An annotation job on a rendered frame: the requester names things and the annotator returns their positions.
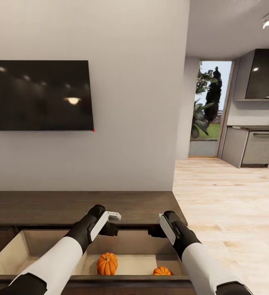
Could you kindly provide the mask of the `pumpkin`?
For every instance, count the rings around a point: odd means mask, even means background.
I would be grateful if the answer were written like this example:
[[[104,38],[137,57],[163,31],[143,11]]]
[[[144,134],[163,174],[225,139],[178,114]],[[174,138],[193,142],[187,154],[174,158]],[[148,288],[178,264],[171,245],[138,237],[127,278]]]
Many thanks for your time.
[[[97,263],[99,275],[114,275],[118,268],[118,259],[113,253],[102,254]]]
[[[154,269],[153,275],[173,275],[173,273],[167,267],[159,266]]]

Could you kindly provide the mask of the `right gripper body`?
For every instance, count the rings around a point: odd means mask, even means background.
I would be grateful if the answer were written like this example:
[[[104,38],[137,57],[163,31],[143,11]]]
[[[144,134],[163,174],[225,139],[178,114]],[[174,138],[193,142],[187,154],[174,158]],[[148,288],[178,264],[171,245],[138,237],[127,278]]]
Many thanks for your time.
[[[151,225],[151,236],[152,237],[161,237],[167,238],[161,231],[160,231],[160,224],[159,225]]]

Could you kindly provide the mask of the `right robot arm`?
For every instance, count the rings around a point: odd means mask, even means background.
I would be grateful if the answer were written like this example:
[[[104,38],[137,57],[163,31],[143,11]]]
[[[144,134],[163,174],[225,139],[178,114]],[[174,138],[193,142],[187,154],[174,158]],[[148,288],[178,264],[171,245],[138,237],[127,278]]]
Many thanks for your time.
[[[201,243],[174,211],[160,215],[159,225],[151,225],[148,234],[169,239],[197,295],[254,295],[239,277]]]

